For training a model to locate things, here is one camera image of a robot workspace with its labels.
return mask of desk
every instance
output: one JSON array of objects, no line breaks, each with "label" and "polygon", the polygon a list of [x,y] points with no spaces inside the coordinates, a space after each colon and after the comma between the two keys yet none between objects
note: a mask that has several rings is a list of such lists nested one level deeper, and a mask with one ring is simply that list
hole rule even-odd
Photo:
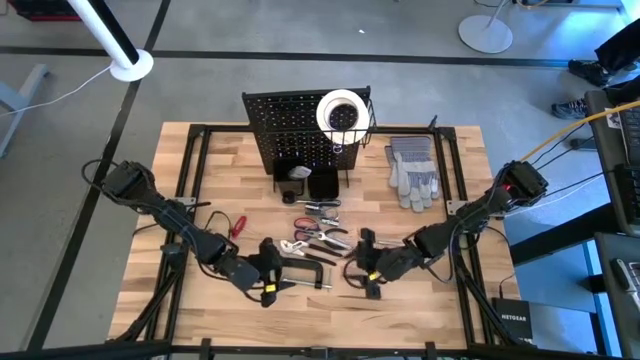
[{"label": "desk", "polygon": [[[175,192],[189,126],[189,123],[165,123],[162,128],[152,167],[162,194]],[[482,133],[477,126],[456,127],[456,133],[465,185],[473,200],[492,183]],[[349,231],[346,239],[353,245],[361,227],[376,231],[379,240],[399,242],[420,226],[445,219],[442,199],[434,201],[433,208],[422,214],[398,206],[395,190],[387,184],[390,170],[383,148],[388,144],[389,136],[374,134],[370,144],[360,149],[355,170],[349,172],[350,187],[346,187],[344,179],[341,181],[341,227]],[[450,157],[446,149],[445,157]],[[232,221],[246,215],[247,230],[237,240],[241,254],[245,255],[256,253],[265,236],[291,238],[292,222],[303,210],[283,205],[281,195],[273,192],[271,177],[264,172],[252,133],[214,133],[205,166],[199,201],[211,201],[212,205],[198,210],[196,225],[203,226],[213,209],[225,211]],[[452,166],[449,179],[454,182]],[[457,196],[455,186],[452,190]],[[138,226],[151,221],[142,216]],[[498,221],[492,221],[491,225],[503,229]],[[222,232],[225,226],[226,222],[215,223],[214,229]],[[164,238],[165,232],[157,227],[134,237],[110,337],[122,333],[151,298],[160,261],[158,248]],[[486,231],[478,251],[487,295],[496,296],[499,282],[514,271],[508,244],[497,233]],[[276,303],[262,309],[231,284],[205,277],[190,255],[174,344],[200,345],[202,338],[211,338],[216,346],[420,349],[426,341],[433,341],[437,349],[466,348],[455,283],[444,285],[428,272],[414,270],[401,280],[383,285],[382,300],[367,300],[363,290],[349,287],[342,279],[344,262],[341,260],[332,268],[332,290],[296,286],[278,293]],[[434,270],[446,276],[448,260],[440,260]],[[519,298],[515,277],[505,282],[504,290],[506,297]],[[471,301],[471,311],[476,341],[481,341],[475,301]],[[165,306],[157,338],[163,336],[160,330],[164,330],[166,312]]]},{"label": "desk", "polygon": [[[589,115],[602,112],[605,107],[613,108],[604,91],[588,91],[585,100]],[[640,236],[640,227],[629,224],[625,218],[618,184],[611,172],[617,165],[626,162],[620,130],[610,128],[605,118],[589,124],[611,201],[512,246],[511,256],[516,266],[590,240],[596,232],[622,232],[629,236]]]},{"label": "desk", "polygon": [[618,285],[610,262],[613,259],[621,259],[624,262],[640,261],[638,239],[623,235],[597,233],[595,240],[598,258],[602,266],[604,287],[609,296],[622,356],[636,359],[640,357],[640,312],[638,312],[631,296]]}]

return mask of white cable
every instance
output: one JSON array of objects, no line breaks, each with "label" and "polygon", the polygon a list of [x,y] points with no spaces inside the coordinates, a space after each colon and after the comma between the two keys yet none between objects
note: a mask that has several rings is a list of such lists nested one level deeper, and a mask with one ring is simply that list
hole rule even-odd
[{"label": "white cable", "polygon": [[565,199],[565,198],[567,198],[567,197],[569,197],[569,196],[573,195],[576,191],[578,191],[578,190],[582,189],[583,187],[585,187],[585,186],[587,186],[587,185],[591,184],[592,182],[594,182],[594,181],[596,181],[596,180],[598,180],[598,179],[600,179],[600,177],[599,177],[599,176],[598,176],[598,177],[595,177],[595,178],[593,178],[593,179],[591,179],[591,180],[589,180],[589,181],[587,181],[586,183],[584,183],[584,184],[582,184],[582,185],[578,186],[578,188],[577,188],[577,189],[575,189],[575,190],[573,190],[572,192],[570,192],[570,193],[568,193],[568,194],[566,194],[566,195],[564,195],[564,196],[561,196],[561,197],[559,197],[559,198],[557,198],[557,199],[555,199],[555,200],[552,200],[552,201],[546,202],[546,203],[544,203],[544,204],[536,205],[536,206],[530,207],[530,208],[528,208],[528,209],[524,209],[524,210],[522,210],[522,211],[518,211],[518,212],[514,212],[514,213],[506,214],[506,215],[504,215],[504,217],[509,217],[509,216],[513,216],[513,215],[522,214],[523,212],[527,212],[527,211],[529,211],[529,210],[533,210],[533,209],[541,208],[541,207],[543,207],[543,206],[547,206],[547,205],[549,205],[549,204],[553,204],[553,203],[554,203],[554,202],[556,202],[556,201],[560,201],[560,200],[562,200],[562,199]]},{"label": "white cable", "polygon": [[64,98],[66,98],[67,96],[71,96],[71,95],[73,95],[73,94],[77,93],[78,91],[80,91],[80,89],[82,89],[83,87],[85,87],[85,85],[87,85],[88,83],[90,83],[91,81],[93,81],[95,78],[97,78],[98,76],[102,75],[104,72],[106,72],[107,70],[109,70],[109,68],[110,68],[110,66],[108,66],[108,67],[107,67],[106,69],[104,69],[104,70],[101,70],[99,73],[97,73],[97,74],[93,75],[91,78],[89,78],[89,80],[87,80],[87,81],[85,81],[84,83],[82,83],[82,85],[78,86],[75,90],[73,90],[73,91],[71,91],[71,92],[68,92],[68,93],[66,93],[66,94],[62,95],[62,96],[60,96],[59,98],[57,98],[57,99],[55,99],[55,100],[52,100],[52,101],[49,101],[49,102],[46,102],[46,103],[42,103],[42,104],[38,104],[38,105],[27,106],[27,107],[22,108],[22,109],[20,109],[20,110],[11,111],[11,112],[8,112],[8,113],[5,113],[5,114],[2,114],[2,115],[0,115],[0,117],[3,117],[3,116],[9,116],[9,115],[11,115],[11,114],[16,114],[16,113],[19,113],[19,112],[22,112],[22,111],[27,111],[27,110],[35,109],[35,108],[38,108],[38,107],[41,107],[41,106],[46,106],[46,105],[51,105],[51,104],[53,104],[53,103],[56,103],[56,102],[58,102],[58,101],[60,101],[60,100],[62,100],[62,99],[64,99]]}]

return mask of work gloves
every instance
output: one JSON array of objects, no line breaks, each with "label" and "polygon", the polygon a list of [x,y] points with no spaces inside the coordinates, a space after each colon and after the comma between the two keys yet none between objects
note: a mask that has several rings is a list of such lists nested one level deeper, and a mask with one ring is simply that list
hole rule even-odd
[{"label": "work gloves", "polygon": [[384,148],[391,167],[389,186],[398,189],[400,206],[422,212],[437,199],[436,166],[429,157],[428,137],[392,137],[391,146]]}]

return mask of wooden workbench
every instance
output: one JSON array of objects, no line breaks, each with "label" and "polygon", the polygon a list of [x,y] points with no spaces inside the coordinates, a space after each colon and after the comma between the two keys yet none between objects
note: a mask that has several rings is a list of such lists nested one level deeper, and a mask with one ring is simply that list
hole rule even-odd
[{"label": "wooden workbench", "polygon": [[[189,123],[165,123],[162,128],[153,173],[158,190],[167,197],[175,193]],[[476,199],[491,185],[491,172],[480,127],[456,127],[458,146],[470,199]],[[400,240],[417,228],[445,220],[442,198],[422,214],[398,206],[396,190],[388,186],[390,170],[383,151],[389,137],[373,135],[371,143],[360,149],[355,170],[349,172],[350,187],[341,181],[341,227],[343,237],[355,245],[359,228],[376,231],[380,240]],[[192,183],[199,143],[191,162]],[[453,197],[455,177],[448,146],[445,158]],[[199,201],[212,205],[198,209],[196,225],[202,227],[212,210],[226,212],[231,220],[248,217],[247,228],[237,240],[241,254],[257,253],[264,237],[290,239],[293,220],[304,212],[301,206],[286,206],[272,190],[252,133],[214,133],[210,142]],[[138,226],[150,224],[141,216]],[[492,226],[502,230],[502,224]],[[217,219],[214,230],[224,233],[227,224]],[[133,239],[122,288],[118,297],[109,337],[122,333],[151,298],[165,232],[158,227],[140,232]],[[487,230],[478,244],[488,297],[496,296],[499,282],[513,273],[509,248],[496,232]],[[176,324],[175,344],[199,345],[212,338],[218,346],[327,346],[350,348],[422,348],[433,341],[438,349],[466,348],[455,281],[445,285],[427,271],[412,270],[402,279],[382,286],[382,300],[364,298],[364,291],[349,287],[341,276],[344,260],[325,265],[326,281],[332,290],[295,286],[278,294],[268,309],[248,301],[231,284],[207,278],[192,255],[182,290]],[[447,276],[448,260],[443,258],[434,270]],[[290,274],[311,280],[310,274]],[[515,277],[504,283],[505,297],[518,298]],[[259,290],[253,290],[256,296]],[[476,340],[482,341],[479,311],[471,300]],[[161,312],[157,335],[162,336],[166,306]]]}]

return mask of concrete floor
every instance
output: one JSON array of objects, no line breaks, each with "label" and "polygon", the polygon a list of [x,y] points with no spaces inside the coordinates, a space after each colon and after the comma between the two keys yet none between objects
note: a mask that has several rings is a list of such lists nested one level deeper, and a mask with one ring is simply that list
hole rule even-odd
[{"label": "concrete floor", "polygon": [[[159,3],[109,2],[137,46],[144,44]],[[173,2],[156,49],[483,57],[462,45],[456,33],[461,19],[478,13],[490,10],[472,1],[444,0]],[[510,6],[502,18],[515,36],[513,47],[497,55],[507,58],[593,58],[593,49],[623,26],[618,14],[606,9]],[[0,37],[0,46],[98,47],[77,23],[30,23],[10,15],[0,18],[0,33],[11,35]],[[36,102],[68,92],[108,65],[105,58],[0,55],[0,79],[17,87],[36,63],[46,63],[52,72]],[[165,121],[245,121],[243,91],[365,85],[372,87],[380,124],[426,123],[438,114],[443,125],[480,125],[494,172],[566,126],[548,114],[552,102],[592,89],[563,69],[156,59],[115,160],[150,164]],[[5,274],[0,323],[12,324],[12,331],[0,336],[0,351],[23,344],[87,190],[80,166],[99,156],[126,89],[107,74],[72,98],[29,112],[8,157],[0,160],[0,273]],[[589,130],[582,135],[589,136]],[[595,153],[574,152],[543,175],[553,190],[599,171]],[[507,219],[507,234],[518,242],[607,200],[604,183],[596,181],[576,196]],[[130,210],[99,202],[47,346],[104,340],[135,221]],[[593,297],[576,284],[586,275],[580,247],[517,270],[526,300],[593,311]],[[590,350],[580,337],[564,336],[571,344],[567,350]]]}]

